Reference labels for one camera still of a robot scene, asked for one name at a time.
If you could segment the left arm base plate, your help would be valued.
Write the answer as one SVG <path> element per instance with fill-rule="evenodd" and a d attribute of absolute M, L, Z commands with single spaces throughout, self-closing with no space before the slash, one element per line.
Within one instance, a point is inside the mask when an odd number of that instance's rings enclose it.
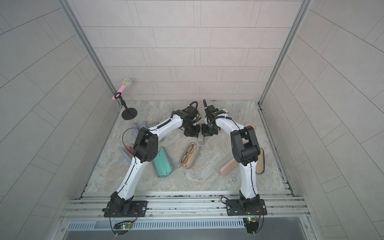
<path fill-rule="evenodd" d="M 123 201 L 121 203 L 110 201 L 102 212 L 105 218 L 144 217 L 147 205 L 148 201 Z"/>

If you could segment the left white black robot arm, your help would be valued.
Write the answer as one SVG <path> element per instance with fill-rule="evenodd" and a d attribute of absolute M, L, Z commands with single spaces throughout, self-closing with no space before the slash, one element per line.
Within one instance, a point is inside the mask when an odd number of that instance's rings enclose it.
<path fill-rule="evenodd" d="M 198 102 L 193 101 L 185 109 L 173 111 L 170 118 L 160 124 L 149 129 L 139 129 L 134 143 L 134 157 L 122 184 L 111 195 L 111 207 L 116 207 L 121 211 L 124 206 L 132 201 L 136 186 L 145 167 L 158 154 L 158 145 L 161 139 L 179 128 L 184 129 L 186 137 L 197 138 L 201 129 L 198 124 L 200 119 Z"/>

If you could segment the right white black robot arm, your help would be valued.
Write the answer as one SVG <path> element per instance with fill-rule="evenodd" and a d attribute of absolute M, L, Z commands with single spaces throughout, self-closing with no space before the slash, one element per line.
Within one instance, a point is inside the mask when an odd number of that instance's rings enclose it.
<path fill-rule="evenodd" d="M 232 154 L 240 166 L 241 189 L 240 206 L 244 211 L 256 207 L 261 203 L 256 182 L 256 167 L 262 151 L 252 126 L 244 126 L 237 123 L 228 114 L 207 105 L 203 100 L 206 123 L 202 124 L 204 137 L 217 135 L 220 130 L 225 131 L 231 137 Z"/>

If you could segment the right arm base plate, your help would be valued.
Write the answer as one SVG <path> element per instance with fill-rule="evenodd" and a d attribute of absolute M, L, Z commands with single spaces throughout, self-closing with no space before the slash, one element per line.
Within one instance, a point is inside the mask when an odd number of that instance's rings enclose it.
<path fill-rule="evenodd" d="M 268 214 L 265 201 L 255 199 L 252 201 L 226 200 L 226 211 L 228 216 L 259 216 Z"/>

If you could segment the purple fabric glasses case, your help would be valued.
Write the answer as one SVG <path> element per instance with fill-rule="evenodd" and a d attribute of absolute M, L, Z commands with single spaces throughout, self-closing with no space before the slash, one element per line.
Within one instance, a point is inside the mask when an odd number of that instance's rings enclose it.
<path fill-rule="evenodd" d="M 136 123 L 132 123 L 132 126 L 131 126 L 132 130 L 133 130 L 133 134 L 135 136 L 135 138 L 138 136 L 138 133 L 139 133 L 139 127 L 137 126 Z"/>

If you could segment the teal folding glasses case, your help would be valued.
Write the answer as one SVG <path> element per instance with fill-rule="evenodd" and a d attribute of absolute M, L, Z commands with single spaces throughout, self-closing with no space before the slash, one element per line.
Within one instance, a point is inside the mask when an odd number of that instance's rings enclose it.
<path fill-rule="evenodd" d="M 208 141 L 209 138 L 210 138 L 210 137 L 206 137 L 206 136 L 200 135 L 200 136 L 198 137 L 198 143 L 199 143 L 199 145 L 204 146 L 204 145 L 207 143 L 207 141 Z"/>

